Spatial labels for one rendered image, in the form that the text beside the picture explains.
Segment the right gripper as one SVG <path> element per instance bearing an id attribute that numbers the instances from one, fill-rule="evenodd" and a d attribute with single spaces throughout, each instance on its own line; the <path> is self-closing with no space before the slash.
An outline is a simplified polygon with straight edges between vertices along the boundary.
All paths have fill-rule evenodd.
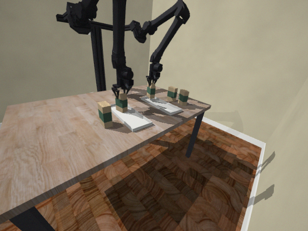
<path id="1" fill-rule="evenodd" d="M 117 99 L 118 99 L 118 97 L 119 97 L 119 92 L 120 92 L 120 90 L 118 90 L 118 88 L 123 89 L 123 92 L 126 93 L 126 94 L 128 94 L 128 92 L 129 92 L 129 90 L 130 90 L 130 89 L 127 89 L 126 86 L 118 86 L 117 84 L 113 84 L 112 91 L 113 91 L 113 93 L 115 94 L 115 96 L 116 96 Z M 126 90 L 127 90 L 127 92 L 125 92 Z M 116 94 L 116 93 L 117 93 L 117 94 Z"/>

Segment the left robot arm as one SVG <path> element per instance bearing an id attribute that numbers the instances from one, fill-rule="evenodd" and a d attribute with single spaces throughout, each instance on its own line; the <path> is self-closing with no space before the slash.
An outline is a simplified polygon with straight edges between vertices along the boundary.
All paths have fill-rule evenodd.
<path id="1" fill-rule="evenodd" d="M 168 44 L 173 39 L 174 35 L 180 28 L 182 24 L 186 24 L 190 17 L 190 12 L 185 3 L 183 3 L 183 0 L 178 0 L 171 8 L 166 10 L 164 13 L 162 13 L 160 16 L 158 16 L 156 19 L 152 21 L 146 21 L 144 22 L 142 28 L 135 29 L 137 38 L 140 39 L 146 39 L 147 33 L 149 35 L 153 35 L 155 31 L 157 30 L 157 27 L 159 27 L 161 24 L 169 20 L 175 16 L 175 19 L 170 26 L 169 30 L 165 34 L 164 38 L 162 39 L 161 43 L 157 47 L 157 49 L 153 52 L 150 58 L 150 70 L 149 71 L 149 77 L 154 77 L 155 79 L 159 79 L 160 72 L 163 70 L 163 65 L 160 64 L 161 57 L 167 48 Z M 182 18 L 180 18 L 180 16 Z"/>

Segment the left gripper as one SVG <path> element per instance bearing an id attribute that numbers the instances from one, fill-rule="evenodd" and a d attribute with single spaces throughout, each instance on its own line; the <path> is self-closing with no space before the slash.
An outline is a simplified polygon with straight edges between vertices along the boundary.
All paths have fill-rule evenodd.
<path id="1" fill-rule="evenodd" d="M 157 82 L 157 79 L 155 79 L 154 77 L 147 77 L 147 81 L 148 81 L 148 84 L 150 86 L 151 85 L 151 81 L 153 81 L 153 83 L 155 84 Z"/>

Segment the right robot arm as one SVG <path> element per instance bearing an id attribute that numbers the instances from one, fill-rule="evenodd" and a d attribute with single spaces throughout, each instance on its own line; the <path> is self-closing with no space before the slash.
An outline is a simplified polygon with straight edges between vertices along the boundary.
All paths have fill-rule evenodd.
<path id="1" fill-rule="evenodd" d="M 75 15 L 70 14 L 73 27 L 91 29 L 89 19 L 97 16 L 97 3 L 99 0 L 82 0 L 75 4 Z M 130 67 L 126 66 L 126 57 L 124 51 L 125 37 L 125 16 L 126 1 L 113 0 L 113 49 L 112 49 L 112 65 L 116 69 L 118 86 L 126 86 L 131 89 L 134 85 L 133 72 Z"/>

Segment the white shallow tray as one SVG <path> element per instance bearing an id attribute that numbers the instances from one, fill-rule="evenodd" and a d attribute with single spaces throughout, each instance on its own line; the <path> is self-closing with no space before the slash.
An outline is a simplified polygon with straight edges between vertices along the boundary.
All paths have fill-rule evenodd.
<path id="1" fill-rule="evenodd" d="M 132 132 L 151 126 L 153 122 L 128 105 L 127 112 L 116 110 L 116 104 L 111 104 L 112 113 L 120 119 Z"/>
<path id="2" fill-rule="evenodd" d="M 157 97 L 154 97 L 154 99 L 150 99 L 147 96 L 146 97 L 141 97 L 141 100 L 145 101 L 146 103 L 156 107 L 157 109 L 165 112 L 168 115 L 173 115 L 176 113 L 179 113 L 182 111 L 181 108 L 172 105 L 164 100 L 161 100 Z"/>

